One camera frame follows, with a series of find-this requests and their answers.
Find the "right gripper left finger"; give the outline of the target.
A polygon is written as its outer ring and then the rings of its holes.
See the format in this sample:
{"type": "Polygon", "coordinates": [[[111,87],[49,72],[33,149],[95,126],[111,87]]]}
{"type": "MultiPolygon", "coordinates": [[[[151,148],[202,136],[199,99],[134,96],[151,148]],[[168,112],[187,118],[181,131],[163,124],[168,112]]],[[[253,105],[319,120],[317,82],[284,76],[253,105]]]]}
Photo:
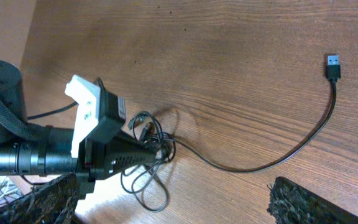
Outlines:
{"type": "Polygon", "coordinates": [[[61,175],[0,207],[0,223],[73,223],[78,201],[76,175],[61,175]]]}

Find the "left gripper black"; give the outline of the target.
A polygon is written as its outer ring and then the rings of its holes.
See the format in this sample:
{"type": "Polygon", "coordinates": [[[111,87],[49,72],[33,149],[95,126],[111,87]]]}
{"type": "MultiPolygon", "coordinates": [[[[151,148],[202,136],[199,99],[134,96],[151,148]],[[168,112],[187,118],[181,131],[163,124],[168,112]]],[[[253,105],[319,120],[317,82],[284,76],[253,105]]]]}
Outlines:
{"type": "Polygon", "coordinates": [[[94,192],[97,180],[108,179],[133,166],[153,164],[157,151],[157,146],[137,141],[123,131],[108,143],[82,140],[76,167],[79,199],[94,192]]]}

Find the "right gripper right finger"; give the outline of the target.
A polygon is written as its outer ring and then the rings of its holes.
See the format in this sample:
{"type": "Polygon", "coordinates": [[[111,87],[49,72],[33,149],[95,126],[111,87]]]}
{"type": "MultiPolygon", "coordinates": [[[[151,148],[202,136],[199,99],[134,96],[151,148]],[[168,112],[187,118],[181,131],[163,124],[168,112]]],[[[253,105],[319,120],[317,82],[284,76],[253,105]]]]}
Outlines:
{"type": "Polygon", "coordinates": [[[267,212],[278,224],[358,224],[358,216],[338,207],[286,177],[268,185],[267,212]]]}

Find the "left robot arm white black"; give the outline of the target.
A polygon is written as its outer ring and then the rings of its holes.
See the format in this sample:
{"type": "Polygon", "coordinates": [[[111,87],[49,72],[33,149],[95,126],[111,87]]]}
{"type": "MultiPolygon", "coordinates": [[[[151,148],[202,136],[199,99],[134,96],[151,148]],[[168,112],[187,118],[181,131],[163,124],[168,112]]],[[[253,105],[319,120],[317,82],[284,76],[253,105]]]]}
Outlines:
{"type": "Polygon", "coordinates": [[[65,89],[77,108],[72,129],[31,123],[25,112],[20,70],[0,60],[0,175],[74,173],[80,198],[97,180],[153,164],[157,151],[122,131],[123,98],[102,81],[74,75],[65,89]]]}

